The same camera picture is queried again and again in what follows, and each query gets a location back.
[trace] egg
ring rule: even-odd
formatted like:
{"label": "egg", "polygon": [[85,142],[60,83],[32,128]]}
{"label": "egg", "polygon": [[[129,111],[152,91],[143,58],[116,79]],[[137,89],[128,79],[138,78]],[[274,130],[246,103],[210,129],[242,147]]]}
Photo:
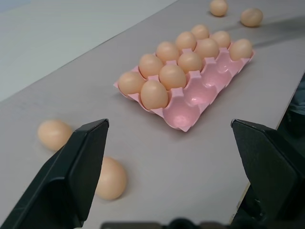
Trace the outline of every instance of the egg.
{"label": "egg", "polygon": [[119,89],[124,95],[140,93],[144,83],[144,78],[137,72],[124,73],[118,80]]}
{"label": "egg", "polygon": [[95,193],[105,200],[120,197],[126,189],[127,174],[124,167],[111,157],[104,157]]}
{"label": "egg", "polygon": [[247,39],[238,40],[230,47],[229,54],[233,61],[241,58],[250,58],[252,55],[252,44]]}
{"label": "egg", "polygon": [[191,71],[201,72],[203,69],[203,62],[198,54],[194,52],[186,52],[180,56],[178,66],[182,68],[185,74]]}
{"label": "egg", "polygon": [[156,56],[163,62],[178,61],[180,53],[173,43],[162,42],[157,47]]}
{"label": "egg", "polygon": [[207,38],[198,41],[195,53],[199,54],[201,59],[206,57],[214,57],[216,59],[219,53],[219,46],[212,38]]}
{"label": "egg", "polygon": [[167,90],[186,86],[186,76],[176,64],[164,66],[160,71],[159,79]]}
{"label": "egg", "polygon": [[211,38],[216,41],[221,48],[228,48],[231,44],[230,35],[226,31],[218,31],[214,33]]}
{"label": "egg", "polygon": [[257,8],[246,9],[240,17],[240,22],[248,27],[259,26],[262,20],[263,12]]}
{"label": "egg", "polygon": [[140,98],[147,110],[165,108],[168,104],[166,88],[156,80],[149,80],[143,85]]}
{"label": "egg", "polygon": [[210,32],[207,26],[199,24],[195,25],[192,30],[192,34],[194,34],[197,40],[203,40],[205,38],[209,38]]}
{"label": "egg", "polygon": [[38,127],[38,138],[50,150],[58,151],[72,135],[72,129],[61,120],[47,120]]}
{"label": "egg", "polygon": [[221,17],[228,11],[228,4],[224,0],[212,0],[210,3],[210,12],[212,15]]}
{"label": "egg", "polygon": [[191,32],[183,32],[176,39],[176,45],[181,51],[182,49],[192,49],[194,51],[196,47],[196,38]]}
{"label": "egg", "polygon": [[162,67],[162,61],[153,54],[143,55],[139,62],[140,73],[145,79],[148,76],[158,75]]}

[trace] egg tray compartment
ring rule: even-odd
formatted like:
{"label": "egg tray compartment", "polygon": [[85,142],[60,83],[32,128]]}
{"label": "egg tray compartment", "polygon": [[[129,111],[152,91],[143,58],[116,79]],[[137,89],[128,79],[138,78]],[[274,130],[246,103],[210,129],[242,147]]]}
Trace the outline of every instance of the egg tray compartment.
{"label": "egg tray compartment", "polygon": [[[185,49],[183,52],[192,52],[192,50]],[[139,93],[129,94],[128,96],[121,94],[126,98],[137,101],[145,111],[162,117],[170,127],[187,132],[221,90],[251,61],[253,56],[254,52],[251,58],[232,61],[229,50],[220,48],[216,59],[212,57],[203,60],[204,68],[201,72],[193,71],[186,74],[187,84],[185,88],[173,88],[168,91],[169,103],[166,108],[149,111],[142,105]],[[177,63],[176,61],[167,61],[166,64]],[[134,67],[132,71],[140,73],[138,66]],[[159,76],[149,76],[147,80],[159,81]]]}

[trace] loose egg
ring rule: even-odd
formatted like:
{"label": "loose egg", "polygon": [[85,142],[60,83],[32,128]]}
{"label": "loose egg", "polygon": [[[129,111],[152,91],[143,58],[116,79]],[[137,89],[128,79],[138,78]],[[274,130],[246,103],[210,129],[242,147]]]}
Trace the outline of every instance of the loose egg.
{"label": "loose egg", "polygon": [[228,4],[224,0],[212,0],[210,3],[210,12],[212,15],[221,17],[228,11]]}
{"label": "loose egg", "polygon": [[231,60],[237,61],[241,58],[250,58],[252,55],[252,44],[247,39],[241,39],[232,44],[229,50]]}
{"label": "loose egg", "polygon": [[231,44],[230,35],[226,31],[218,31],[214,33],[211,38],[216,41],[221,48],[228,48]]}
{"label": "loose egg", "polygon": [[122,195],[127,185],[124,167],[111,157],[104,157],[95,193],[103,199],[113,200]]}
{"label": "loose egg", "polygon": [[140,93],[144,83],[144,78],[137,72],[124,73],[118,80],[119,89],[124,95]]}
{"label": "loose egg", "polygon": [[182,49],[192,49],[196,47],[196,38],[191,32],[183,32],[176,39],[176,45],[181,51]]}
{"label": "loose egg", "polygon": [[182,68],[185,74],[191,71],[201,72],[203,69],[203,62],[198,54],[194,52],[186,52],[180,56],[178,66]]}
{"label": "loose egg", "polygon": [[148,76],[158,75],[162,67],[162,61],[153,54],[145,54],[140,59],[139,70],[145,79]]}
{"label": "loose egg", "polygon": [[163,61],[178,61],[180,53],[176,45],[171,42],[162,42],[159,44],[157,51],[157,57]]}
{"label": "loose egg", "polygon": [[198,41],[198,45],[195,49],[195,53],[199,54],[201,59],[206,57],[216,57],[219,53],[219,46],[216,41],[212,38],[207,38],[201,41]]}
{"label": "loose egg", "polygon": [[175,64],[164,66],[160,71],[159,79],[167,90],[186,86],[186,76],[183,70]]}
{"label": "loose egg", "polygon": [[248,27],[259,26],[262,20],[263,12],[257,8],[246,9],[240,17],[240,22]]}
{"label": "loose egg", "polygon": [[203,40],[205,38],[209,38],[210,32],[207,26],[199,24],[195,25],[192,30],[192,34],[194,34],[197,40]]}
{"label": "loose egg", "polygon": [[72,129],[61,120],[48,120],[40,124],[38,138],[50,150],[62,148],[72,135]]}
{"label": "loose egg", "polygon": [[141,102],[147,110],[165,108],[168,104],[166,88],[156,80],[147,81],[141,90]]}

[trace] gray table surface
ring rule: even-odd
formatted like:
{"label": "gray table surface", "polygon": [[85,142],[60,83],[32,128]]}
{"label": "gray table surface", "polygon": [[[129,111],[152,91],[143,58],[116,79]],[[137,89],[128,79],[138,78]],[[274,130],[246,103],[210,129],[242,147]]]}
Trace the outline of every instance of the gray table surface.
{"label": "gray table surface", "polygon": [[[248,183],[230,121],[276,128],[305,69],[305,21],[294,19],[305,1],[228,3],[228,15],[216,18],[207,12],[207,1],[180,0],[1,102],[0,222],[51,156],[36,136],[40,122],[60,118],[77,128],[109,118],[105,155],[124,164],[129,185],[117,201],[95,197],[84,228],[113,220],[168,223],[180,216],[227,223]],[[248,7],[262,9],[262,27],[237,22]],[[198,23],[212,31],[227,29],[233,40],[250,39],[256,56],[183,133],[126,100],[112,84],[142,54]]]}

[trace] egg carton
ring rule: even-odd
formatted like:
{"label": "egg carton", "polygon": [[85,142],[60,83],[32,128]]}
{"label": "egg carton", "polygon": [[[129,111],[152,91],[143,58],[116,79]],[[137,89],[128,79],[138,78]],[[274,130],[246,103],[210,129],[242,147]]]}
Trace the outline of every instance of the egg carton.
{"label": "egg carton", "polygon": [[[198,121],[202,112],[254,56],[253,52],[251,58],[232,61],[229,48],[220,48],[216,59],[213,57],[205,58],[203,60],[204,68],[201,72],[188,72],[186,74],[187,85],[184,88],[169,90],[169,103],[166,108],[149,111],[142,105],[139,93],[128,96],[121,94],[137,101],[145,111],[162,117],[170,127],[187,132]],[[184,52],[192,52],[192,50],[185,49]],[[166,64],[177,63],[176,61],[167,61]],[[132,71],[140,73],[139,66],[134,67]],[[159,81],[159,76],[149,76],[147,80]]]}

